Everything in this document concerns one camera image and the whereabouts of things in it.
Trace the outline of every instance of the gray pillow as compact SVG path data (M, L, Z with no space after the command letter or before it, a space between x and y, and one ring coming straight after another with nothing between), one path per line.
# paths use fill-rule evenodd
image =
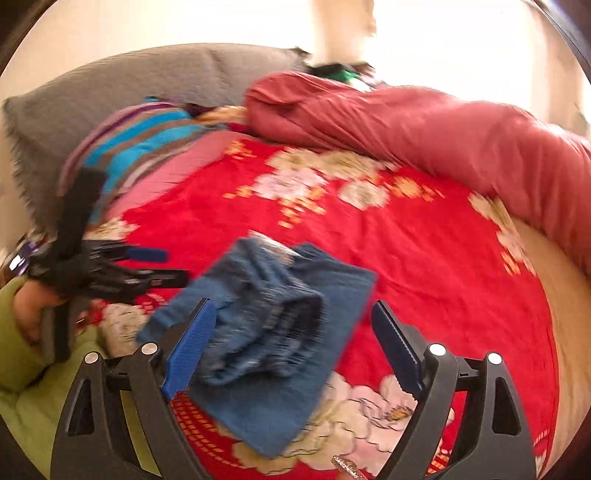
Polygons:
M205 106L240 105L267 73L304 70L296 50L241 44L149 48L98 60L4 103L15 178L38 228L54 231L66 157L108 115L149 95Z

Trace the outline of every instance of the floral pattern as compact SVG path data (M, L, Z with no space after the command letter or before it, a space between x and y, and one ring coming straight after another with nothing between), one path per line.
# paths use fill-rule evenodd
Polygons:
M252 187L252 191L259 197L269 200L295 200L306 197L310 187L317 187L326 183L310 168L301 170L280 170L277 173L260 175Z
M367 210L368 207L384 207L388 203L388 191L367 180L355 181L341 188L339 198L359 210Z
M542 470L544 468L545 462L546 462L546 450L544 450L541 455L538 455L537 457L535 457L535 474L536 474L537 478L540 478L540 475L542 474Z
M534 266L527 256L521 237L501 200L497 198L491 201L473 192L468 195L468 201L475 211L499 227L500 230L496 233L496 237L505 248L505 251L501 253L501 258L507 273L509 275L521 273L519 265L522 264L533 276L536 276Z
M232 453L243 466L264 475L289 472L298 461L315 470L332 470L334 455L342 455L372 475L377 475L398 444L416 407L394 375L384 377L379 392L360 385L351 387L333 372L322 399L304 430L274 459L262 457L244 442ZM450 412L448 423L454 418ZM222 436L236 439L217 425Z
M229 155L236 160L256 157L254 152L246 147L244 140L233 140L223 151L223 154Z
M139 225L129 224L121 218L113 218L85 235L86 240L124 240Z
M378 162L351 151L329 151L318 155L316 170L329 180L360 180L376 175Z
M267 165L276 170L299 170L312 168L317 163L318 155L305 148L287 147L267 160Z
M148 321L148 315L138 305L112 303L103 309L99 329L112 357L131 355L138 345L136 334Z
M244 152L250 150L240 140L233 142L225 154L241 160ZM393 185L381 184L381 172L396 171L399 165L376 161L348 150L318 154L306 148L286 147L265 163L274 169L273 173L260 175L254 185L242 185L236 192L224 193L223 197L233 200L254 193L264 199L279 200L284 217L278 224L287 229L301 223L301 214L307 210L320 215L326 213L316 202L326 193L323 185L333 180L347 182L341 186L339 198L360 210L386 206L389 192L398 197L422 198L426 202L432 202L438 195L444 198L439 190L421 186L407 177L395 177Z

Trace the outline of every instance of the pink cloth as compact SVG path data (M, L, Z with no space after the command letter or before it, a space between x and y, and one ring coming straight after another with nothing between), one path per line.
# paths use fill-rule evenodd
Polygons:
M130 208L142 206L160 197L191 173L219 160L230 142L250 138L248 135L227 130L214 131L202 136L187 151L168 160L116 200L106 215L107 219L121 216Z
M244 104L262 137L398 160L498 195L591 273L591 144L582 137L511 105L421 87L362 93L297 72L262 78Z

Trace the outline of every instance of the metal screw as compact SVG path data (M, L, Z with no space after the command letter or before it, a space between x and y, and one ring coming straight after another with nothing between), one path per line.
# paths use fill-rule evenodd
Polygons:
M487 358L488 358L488 361L490 363L492 363L493 365L500 365L501 362L503 361L502 357L498 353L495 353L495 352L489 353Z
M146 343L142 347L142 353L144 355L152 355L153 353L156 353L157 351L158 351L158 345L156 345L155 343Z
M93 364L95 363L97 360L99 359L99 354L96 352L90 352L87 353L86 356L84 357L84 361L87 364Z
M445 347L440 343L432 343L429 346L429 351L436 356L443 356L447 352L447 350L445 350Z

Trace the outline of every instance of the red comforter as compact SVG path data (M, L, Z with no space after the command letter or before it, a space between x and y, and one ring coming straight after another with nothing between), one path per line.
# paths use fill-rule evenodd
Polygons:
M486 202L455 181L414 168L381 171L372 182L387 204L362 211L344 202L332 180L311 200L261 198L251 186L272 172L265 163L282 147L234 142L217 163L124 219L139 225L128 241L165 248L168 266L203 273L249 230L287 245L312 242L336 258L378 273L372 300L386 300L402 321L454 353L503 355L523 402L542 465L558 407L557 364L550 312L541 284L516 245L501 241ZM160 291L165 298L175 292ZM444 432L431 473L447 462L463 398ZM218 479L332 480L337 453L375 475L402 435L412 399L398 386L366 314L329 379L316 415L284 454L264 459L181 395L177 418L195 452Z
M421 87L361 93L296 72L259 80L245 106L262 137L397 159L497 194L591 273L591 144L582 137L510 105Z

